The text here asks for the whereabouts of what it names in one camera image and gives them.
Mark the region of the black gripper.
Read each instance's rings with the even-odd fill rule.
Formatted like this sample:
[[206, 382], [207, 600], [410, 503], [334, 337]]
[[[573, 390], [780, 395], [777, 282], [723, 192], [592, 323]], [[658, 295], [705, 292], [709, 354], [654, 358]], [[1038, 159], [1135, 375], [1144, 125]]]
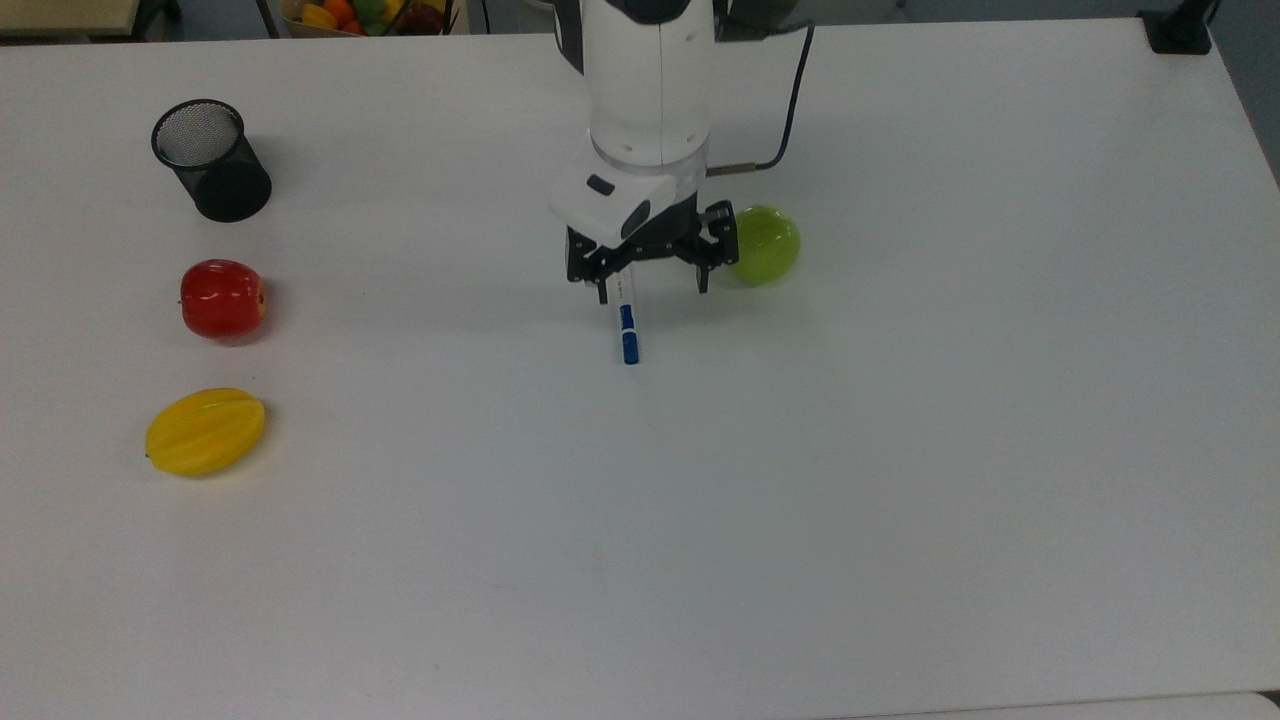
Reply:
[[698, 196], [691, 195], [644, 222], [628, 222], [625, 229], [612, 250], [567, 229], [567, 282], [593, 287], [599, 304], [609, 302], [612, 269], [631, 263], [676, 258], [696, 268], [698, 292], [707, 293], [712, 273], [740, 259], [737, 219], [730, 200], [714, 202], [699, 214]]

